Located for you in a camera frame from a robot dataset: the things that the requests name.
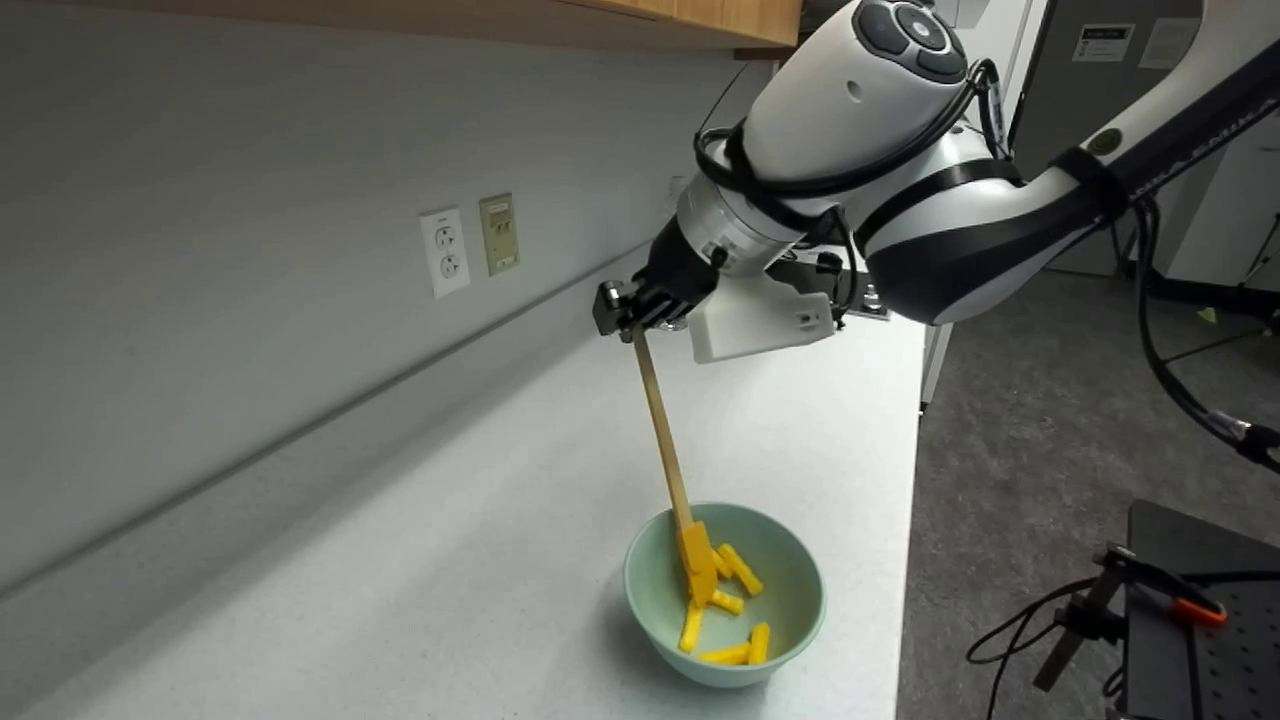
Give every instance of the white countertop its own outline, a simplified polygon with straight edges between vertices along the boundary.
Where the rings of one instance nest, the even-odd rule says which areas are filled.
[[[821,561],[829,615],[771,683],[659,664],[620,561],[665,506],[631,348],[592,339],[442,421],[30,720],[898,716],[925,326],[691,365],[656,334],[691,501],[751,505]]]

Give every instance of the yellow spatula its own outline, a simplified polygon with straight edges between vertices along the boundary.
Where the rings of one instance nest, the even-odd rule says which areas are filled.
[[[668,479],[668,494],[672,494],[672,510],[677,510],[677,549],[681,549],[681,566],[684,566],[684,593],[689,593],[689,605],[703,607],[716,593],[711,536],[707,536],[707,522],[691,519],[691,510],[689,510],[677,439],[672,439],[672,423],[665,413],[665,396],[656,387],[646,330],[635,334],[635,359],[640,359],[650,415],[654,415],[656,449],[665,456],[665,479]]]

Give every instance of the yellow food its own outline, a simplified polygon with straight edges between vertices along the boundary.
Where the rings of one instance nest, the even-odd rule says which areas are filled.
[[[716,593],[716,549],[707,522],[684,522],[677,541],[684,565],[684,593],[691,605],[703,607]]]
[[[720,543],[716,556],[730,565],[730,572],[746,585],[747,596],[763,593],[760,574],[751,572],[751,565],[731,543]]]
[[[691,651],[696,638],[699,638],[699,630],[703,630],[703,607],[699,607],[699,605],[689,605],[689,612],[684,612],[684,630],[681,630],[681,646]]]
[[[730,615],[740,615],[747,607],[747,600],[740,600],[725,589],[711,593],[711,605],[725,607]]]
[[[720,574],[720,581],[731,581],[731,566],[725,565],[725,556],[711,550],[711,561],[716,561],[716,574]]]
[[[751,657],[751,642],[711,646],[703,664],[746,664]]]
[[[747,664],[768,664],[768,634],[771,634],[768,622],[755,622],[755,626],[751,626]]]

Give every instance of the wooden cabinet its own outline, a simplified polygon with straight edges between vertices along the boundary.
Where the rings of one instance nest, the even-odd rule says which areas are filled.
[[[793,48],[801,0],[42,0],[580,48]]]
[[[736,34],[751,48],[793,48],[801,0],[584,0],[611,12]]]

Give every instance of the spatula handle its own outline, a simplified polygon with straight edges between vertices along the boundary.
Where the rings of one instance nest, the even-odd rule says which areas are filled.
[[[677,439],[672,439],[665,391],[656,387],[656,368],[654,368],[646,330],[635,330],[635,359],[640,359],[646,401],[650,401],[650,415],[654,415],[654,432],[656,432],[656,453],[665,456],[665,479],[668,479],[668,494],[672,494],[672,510],[677,510],[677,526],[684,530],[691,522],[689,493],[684,493]]]

